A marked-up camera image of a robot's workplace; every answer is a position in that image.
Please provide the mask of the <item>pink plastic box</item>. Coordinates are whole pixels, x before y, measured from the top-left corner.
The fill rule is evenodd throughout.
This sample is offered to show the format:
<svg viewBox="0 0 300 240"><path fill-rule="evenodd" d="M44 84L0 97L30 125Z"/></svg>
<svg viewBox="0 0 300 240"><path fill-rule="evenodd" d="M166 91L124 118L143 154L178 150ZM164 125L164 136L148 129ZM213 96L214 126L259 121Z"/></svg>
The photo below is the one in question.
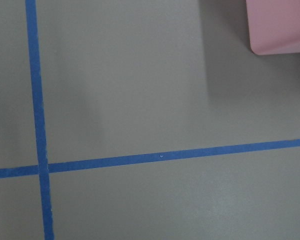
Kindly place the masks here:
<svg viewBox="0 0 300 240"><path fill-rule="evenodd" d="M246 9L255 54L300 53L300 0L247 0Z"/></svg>

